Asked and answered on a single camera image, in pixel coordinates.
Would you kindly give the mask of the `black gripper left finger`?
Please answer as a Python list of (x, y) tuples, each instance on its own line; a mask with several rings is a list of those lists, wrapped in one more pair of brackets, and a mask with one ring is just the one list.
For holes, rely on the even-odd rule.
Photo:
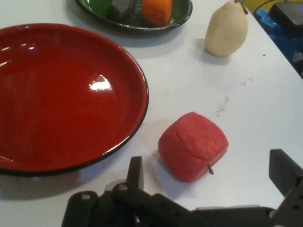
[(72, 195), (63, 227), (211, 227), (213, 224), (161, 194), (143, 190), (143, 161), (132, 157), (124, 182), (98, 195)]

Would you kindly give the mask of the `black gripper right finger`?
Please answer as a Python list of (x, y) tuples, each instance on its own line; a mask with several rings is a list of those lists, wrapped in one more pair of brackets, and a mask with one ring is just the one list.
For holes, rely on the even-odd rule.
[(284, 199), (270, 218), (271, 227), (303, 225), (303, 169), (283, 150), (272, 149), (269, 178)]

